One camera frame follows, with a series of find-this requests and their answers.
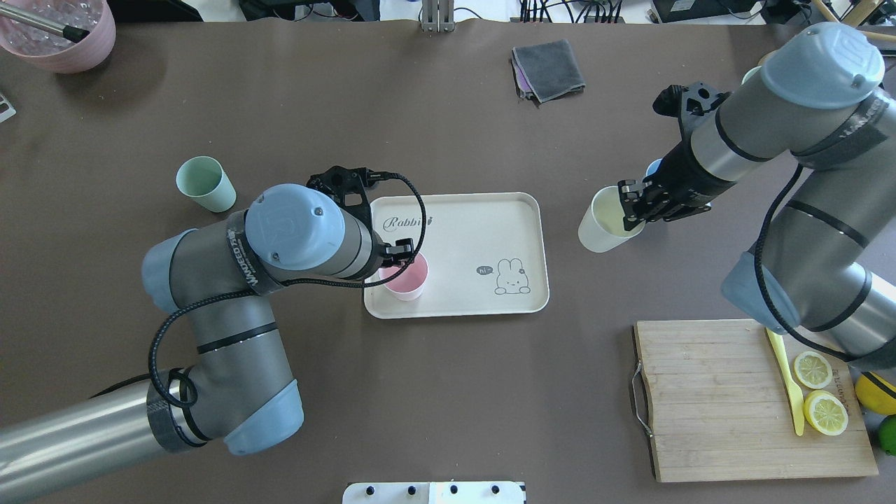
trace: white tray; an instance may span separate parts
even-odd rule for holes
[[[545,245],[538,202],[525,193],[423,196],[429,263],[423,294],[396,300],[384,286],[364,289],[364,306],[377,318],[452,317],[532,313],[547,305]],[[420,235],[414,196],[371,203],[374,230],[395,240]]]

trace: knife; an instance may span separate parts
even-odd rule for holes
[[[802,436],[803,428],[806,426],[806,418],[803,416],[803,390],[790,376],[790,366],[787,359],[787,351],[784,349],[784,339],[769,328],[766,328],[765,332],[769,335],[771,349],[775,352],[775,359],[778,361],[778,367],[781,369],[781,377],[784,378],[784,388],[787,389],[787,398],[790,401],[790,414],[793,416],[793,430],[798,436]]]

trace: wooden cutting board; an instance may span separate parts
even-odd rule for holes
[[[642,321],[634,330],[660,482],[877,475],[849,370],[828,357],[825,389],[849,426],[824,436],[793,430],[787,393],[765,329],[754,320]],[[784,336],[788,359],[808,350]],[[810,390],[803,388],[804,395]]]

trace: gray folded towel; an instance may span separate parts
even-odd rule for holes
[[[521,98],[539,103],[585,89],[569,40],[513,48],[513,72]]]

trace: green lime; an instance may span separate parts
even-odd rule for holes
[[[896,415],[883,419],[881,426],[877,428],[877,438],[887,455],[896,456]]]

